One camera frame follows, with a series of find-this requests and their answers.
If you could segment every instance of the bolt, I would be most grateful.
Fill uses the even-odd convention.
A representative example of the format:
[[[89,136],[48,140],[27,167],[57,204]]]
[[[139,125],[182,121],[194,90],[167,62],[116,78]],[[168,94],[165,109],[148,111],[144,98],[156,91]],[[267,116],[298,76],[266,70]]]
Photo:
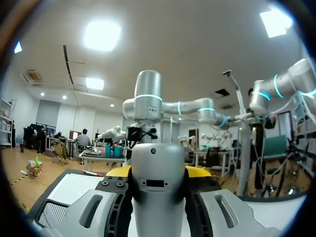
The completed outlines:
[[[118,186],[119,188],[121,188],[121,187],[124,186],[124,183],[122,183],[122,182],[117,182],[117,186]]]
[[[108,186],[109,182],[108,181],[102,181],[101,184],[102,184],[102,186]]]

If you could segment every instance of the person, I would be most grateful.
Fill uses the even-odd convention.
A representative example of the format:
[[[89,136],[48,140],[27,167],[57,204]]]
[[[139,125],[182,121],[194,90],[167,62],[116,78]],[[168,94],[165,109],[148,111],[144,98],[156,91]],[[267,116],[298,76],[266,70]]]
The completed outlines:
[[[248,96],[249,100],[251,101],[253,89],[249,89]],[[256,121],[250,124],[251,131],[256,131],[256,143],[255,145],[251,142],[251,150],[250,150],[250,162],[257,161],[258,158],[261,157],[262,148],[263,148],[263,139],[264,139],[264,128],[265,129],[273,129],[276,125],[276,117],[270,118],[263,118],[257,117]],[[263,189],[263,182],[265,178],[265,171],[266,171],[266,161],[261,159],[258,160],[256,163],[256,176],[255,176],[255,189],[261,190]]]
[[[25,141],[25,147],[29,150],[33,149],[32,140],[33,140],[34,129],[32,125],[24,129],[23,140]]]
[[[45,152],[45,140],[46,140],[46,134],[44,132],[44,126],[40,126],[40,130],[38,131],[37,137],[36,137],[36,143],[39,146],[38,153],[44,153]]]
[[[76,143],[79,145],[79,146],[91,146],[91,142],[90,142],[90,138],[87,136],[87,132],[88,130],[87,129],[84,129],[82,131],[82,134],[79,135],[77,138],[76,138]]]

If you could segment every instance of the ceiling light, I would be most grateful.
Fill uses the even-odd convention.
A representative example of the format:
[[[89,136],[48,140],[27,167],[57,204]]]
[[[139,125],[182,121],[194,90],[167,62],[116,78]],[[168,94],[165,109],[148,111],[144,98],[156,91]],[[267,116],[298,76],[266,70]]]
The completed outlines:
[[[260,13],[266,27],[268,37],[276,37],[286,34],[286,29],[292,25],[292,19],[278,9]]]
[[[84,35],[84,44],[88,48],[101,51],[112,51],[116,45],[121,27],[107,21],[89,23]]]
[[[22,51],[22,47],[20,45],[20,41],[18,41],[18,43],[16,44],[15,48],[14,48],[14,53],[18,53]]]
[[[103,90],[104,81],[97,78],[86,78],[85,79],[86,85],[88,88],[96,89],[96,90]]]

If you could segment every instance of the doorway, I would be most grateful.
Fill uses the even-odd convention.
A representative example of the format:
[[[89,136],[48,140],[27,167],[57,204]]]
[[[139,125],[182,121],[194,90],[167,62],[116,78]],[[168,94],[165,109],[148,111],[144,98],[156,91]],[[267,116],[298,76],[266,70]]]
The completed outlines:
[[[192,130],[189,130],[189,137],[191,136],[195,136],[196,137],[196,141],[194,142],[194,145],[198,145],[199,142],[198,142],[198,129],[192,129]]]

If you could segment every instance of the yellow black tape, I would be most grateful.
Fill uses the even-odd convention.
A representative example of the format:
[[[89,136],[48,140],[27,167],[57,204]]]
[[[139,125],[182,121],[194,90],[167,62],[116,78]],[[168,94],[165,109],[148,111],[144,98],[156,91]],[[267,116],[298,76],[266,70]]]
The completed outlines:
[[[17,199],[16,198],[16,200],[29,212],[30,211],[30,209],[26,206],[26,205],[24,205],[24,203],[23,202],[21,202],[19,199]]]
[[[19,182],[20,180],[24,179],[26,176],[28,176],[28,175],[22,176],[21,178],[15,180],[15,181],[14,181],[13,183],[11,183],[10,185],[16,184],[16,183]]]

